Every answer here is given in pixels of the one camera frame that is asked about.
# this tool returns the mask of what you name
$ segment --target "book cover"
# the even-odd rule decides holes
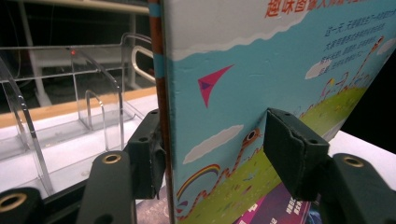
[[[393,0],[152,2],[176,223],[238,219],[280,183],[266,109],[331,140],[396,44]]]

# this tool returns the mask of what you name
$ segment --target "rainbow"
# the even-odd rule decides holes
[[[201,170],[199,170],[197,173],[192,175],[184,184],[181,186],[180,190],[177,192],[177,200],[180,200],[181,195],[183,194],[184,190],[196,179],[198,179],[201,175],[205,175],[207,173],[215,173],[217,176],[219,174],[220,167],[217,164],[211,164],[208,165]]]

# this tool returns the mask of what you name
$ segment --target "children's book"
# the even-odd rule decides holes
[[[267,108],[331,140],[396,47],[394,0],[148,7],[175,223],[237,220],[281,182],[264,154]]]

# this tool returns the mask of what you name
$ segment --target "clear acrylic holder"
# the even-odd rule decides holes
[[[126,34],[119,45],[0,49],[0,82],[13,115],[13,125],[0,129],[0,191],[29,186],[50,196],[86,179],[99,154],[123,149],[124,122],[140,117],[125,92],[137,78],[153,86],[136,59],[144,50],[152,60],[149,48],[148,37]],[[71,81],[75,110],[35,119],[20,87],[34,82],[40,109],[50,114],[56,106],[46,80],[57,78]]]

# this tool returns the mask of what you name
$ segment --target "black clamp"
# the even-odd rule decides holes
[[[375,168],[329,144],[292,114],[269,108],[264,153],[296,200],[320,198],[325,224],[396,223],[396,194]]]

